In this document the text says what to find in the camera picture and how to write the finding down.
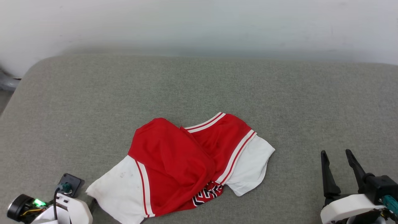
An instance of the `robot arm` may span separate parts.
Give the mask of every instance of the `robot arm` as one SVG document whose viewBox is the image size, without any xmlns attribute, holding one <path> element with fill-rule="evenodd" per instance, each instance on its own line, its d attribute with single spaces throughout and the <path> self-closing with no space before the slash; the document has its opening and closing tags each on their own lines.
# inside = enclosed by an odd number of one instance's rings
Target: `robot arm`
<svg viewBox="0 0 398 224">
<path fill-rule="evenodd" d="M 325 205 L 321 211 L 323 224 L 373 224 L 385 223 L 391 218 L 397 223 L 398 184 L 390 177 L 375 177 L 365 173 L 351 150 L 345 151 L 348 163 L 354 170 L 358 194 L 342 195 L 329 168 L 325 151 L 321 152 L 322 179 Z"/>
<path fill-rule="evenodd" d="M 87 204 L 73 198 L 77 197 L 83 184 L 84 180 L 65 173 L 53 201 L 45 203 L 22 194 L 10 204 L 7 216 L 25 224 L 92 224 L 93 217 Z"/>
</svg>

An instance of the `wire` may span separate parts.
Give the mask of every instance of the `wire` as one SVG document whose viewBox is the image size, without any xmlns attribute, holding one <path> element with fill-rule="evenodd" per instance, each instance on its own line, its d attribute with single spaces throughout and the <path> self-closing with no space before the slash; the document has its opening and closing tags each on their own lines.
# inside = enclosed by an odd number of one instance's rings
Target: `wire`
<svg viewBox="0 0 398 224">
<path fill-rule="evenodd" d="M 59 189 L 59 187 L 57 187 L 57 189 L 55 190 L 55 193 L 54 193 L 54 204 L 53 204 L 53 207 L 54 207 L 54 220 L 58 220 L 58 216 L 57 216 L 57 193 L 58 193 L 58 191 L 59 191 L 60 189 Z"/>
<path fill-rule="evenodd" d="M 28 213 L 28 212 L 34 212 L 34 211 L 40 211 L 41 210 L 41 208 L 40 209 L 32 209 L 32 210 L 28 210 L 28 211 L 26 211 L 26 212 L 24 212 L 21 216 L 24 216 L 24 215 L 26 215 L 26 213 Z"/>
</svg>

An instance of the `gray couch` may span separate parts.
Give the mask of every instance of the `gray couch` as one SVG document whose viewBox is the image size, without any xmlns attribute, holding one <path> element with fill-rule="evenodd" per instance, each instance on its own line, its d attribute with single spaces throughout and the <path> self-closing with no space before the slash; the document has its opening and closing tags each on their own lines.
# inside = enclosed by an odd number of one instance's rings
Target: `gray couch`
<svg viewBox="0 0 398 224">
<path fill-rule="evenodd" d="M 151 223 L 320 223 L 320 152 L 344 193 L 357 190 L 344 150 L 398 181 L 398 67 L 269 59 L 69 55 L 25 75 L 0 118 L 0 223 L 19 194 L 50 200 L 63 173 L 93 181 L 121 161 L 156 117 L 177 126 L 217 112 L 275 149 L 263 183 Z M 84 192 L 81 199 L 92 199 Z M 117 223 L 99 207 L 94 223 Z"/>
</svg>

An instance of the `basketball jersey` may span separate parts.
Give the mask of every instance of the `basketball jersey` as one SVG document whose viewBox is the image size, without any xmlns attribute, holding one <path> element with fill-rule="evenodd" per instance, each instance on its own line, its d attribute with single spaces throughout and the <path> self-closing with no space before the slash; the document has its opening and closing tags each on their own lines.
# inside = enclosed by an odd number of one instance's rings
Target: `basketball jersey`
<svg viewBox="0 0 398 224">
<path fill-rule="evenodd" d="M 258 186 L 272 148 L 246 123 L 218 113 L 188 128 L 156 118 L 137 129 L 128 155 L 87 189 L 121 222 L 195 208 L 222 194 Z"/>
</svg>

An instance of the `white sleeve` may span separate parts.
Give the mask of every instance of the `white sleeve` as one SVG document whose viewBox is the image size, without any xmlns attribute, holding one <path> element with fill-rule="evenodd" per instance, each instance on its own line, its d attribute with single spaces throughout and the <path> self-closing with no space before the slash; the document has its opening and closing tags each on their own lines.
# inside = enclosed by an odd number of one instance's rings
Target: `white sleeve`
<svg viewBox="0 0 398 224">
<path fill-rule="evenodd" d="M 94 181 L 86 193 L 122 224 L 139 224 L 144 220 L 141 176 L 135 160 L 130 156 Z"/>
<path fill-rule="evenodd" d="M 264 139 L 255 136 L 246 146 L 226 182 L 237 196 L 257 187 L 265 177 L 268 159 L 275 149 Z"/>
</svg>

